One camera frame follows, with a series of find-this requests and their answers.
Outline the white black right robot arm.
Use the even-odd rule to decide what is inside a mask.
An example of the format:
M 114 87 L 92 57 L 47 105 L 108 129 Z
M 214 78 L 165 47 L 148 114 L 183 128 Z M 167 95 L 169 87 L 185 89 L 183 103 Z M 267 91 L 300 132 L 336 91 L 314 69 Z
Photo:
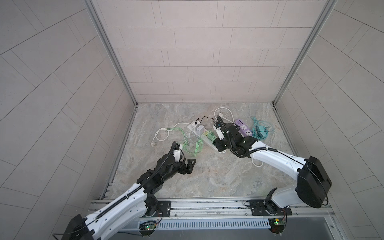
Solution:
M 269 215 L 277 215 L 279 209 L 304 203 L 319 209 L 329 203 L 328 192 L 332 181 L 321 161 L 315 157 L 301 158 L 274 149 L 252 136 L 242 136 L 234 123 L 218 120 L 214 124 L 218 138 L 214 145 L 219 152 L 229 150 L 238 158 L 249 158 L 268 164 L 295 180 L 295 184 L 282 189 L 272 189 L 261 209 Z

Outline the light green cube charger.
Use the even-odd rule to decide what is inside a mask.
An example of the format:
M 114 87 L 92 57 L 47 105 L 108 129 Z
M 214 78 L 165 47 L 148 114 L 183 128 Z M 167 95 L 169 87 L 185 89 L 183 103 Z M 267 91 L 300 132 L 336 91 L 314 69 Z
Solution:
M 208 131 L 208 133 L 207 133 L 207 137 L 208 137 L 208 138 L 210 139 L 210 141 L 212 141 L 212 142 L 214 142 L 214 141 L 217 139 L 216 135 L 215 135 L 214 133 L 210 132 L 210 131 Z

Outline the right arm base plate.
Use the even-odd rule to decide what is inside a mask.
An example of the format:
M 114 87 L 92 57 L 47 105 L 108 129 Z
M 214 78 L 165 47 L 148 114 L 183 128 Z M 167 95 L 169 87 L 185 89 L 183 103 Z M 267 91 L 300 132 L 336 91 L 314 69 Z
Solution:
M 248 200 L 245 206 L 251 209 L 253 216 L 291 216 L 292 210 L 288 207 L 280 208 L 274 202 L 265 203 L 265 200 Z

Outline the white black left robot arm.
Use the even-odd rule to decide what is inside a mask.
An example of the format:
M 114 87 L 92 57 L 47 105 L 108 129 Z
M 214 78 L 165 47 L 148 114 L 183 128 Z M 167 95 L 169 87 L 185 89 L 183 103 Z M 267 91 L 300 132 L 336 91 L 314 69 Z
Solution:
M 151 217 L 157 210 L 154 196 L 164 182 L 176 174 L 191 174 L 196 159 L 186 159 L 180 144 L 173 142 L 153 170 L 147 170 L 120 197 L 100 210 L 82 217 L 73 217 L 64 233 L 53 234 L 58 240 L 108 240 L 126 225 L 143 216 Z

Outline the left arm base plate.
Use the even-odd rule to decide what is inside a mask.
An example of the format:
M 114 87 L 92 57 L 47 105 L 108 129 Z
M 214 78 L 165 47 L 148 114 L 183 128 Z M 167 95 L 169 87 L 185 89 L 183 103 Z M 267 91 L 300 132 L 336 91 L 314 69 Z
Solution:
M 146 218 L 169 217 L 171 211 L 171 201 L 157 201 L 150 203 L 145 213 Z

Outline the white cube charger black plug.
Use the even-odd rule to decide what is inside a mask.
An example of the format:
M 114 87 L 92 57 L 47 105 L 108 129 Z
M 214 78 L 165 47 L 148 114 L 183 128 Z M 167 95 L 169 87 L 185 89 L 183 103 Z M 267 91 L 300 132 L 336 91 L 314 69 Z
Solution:
M 200 125 L 200 122 L 199 122 L 199 121 L 193 121 L 191 124 L 189 124 L 189 125 L 187 126 L 187 128 L 188 128 L 190 131 L 196 133 L 196 132 L 197 132 L 197 127 L 198 127 L 199 125 Z

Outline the white multicolour power strip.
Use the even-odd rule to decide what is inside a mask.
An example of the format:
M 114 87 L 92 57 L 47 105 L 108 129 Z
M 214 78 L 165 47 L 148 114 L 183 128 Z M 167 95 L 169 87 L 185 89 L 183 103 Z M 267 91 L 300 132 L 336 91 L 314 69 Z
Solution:
M 212 131 L 207 130 L 199 120 L 190 123 L 187 128 L 216 152 L 221 154 L 226 152 L 225 146 L 222 146 L 224 135 L 221 133 L 221 128 L 216 129 L 213 126 Z

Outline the white square charger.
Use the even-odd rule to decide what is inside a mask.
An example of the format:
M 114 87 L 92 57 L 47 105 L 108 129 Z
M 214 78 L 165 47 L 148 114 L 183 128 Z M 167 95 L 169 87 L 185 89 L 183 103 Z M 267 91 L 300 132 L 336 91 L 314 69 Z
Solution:
M 205 127 L 202 125 L 196 126 L 195 130 L 198 136 L 201 136 L 206 131 Z

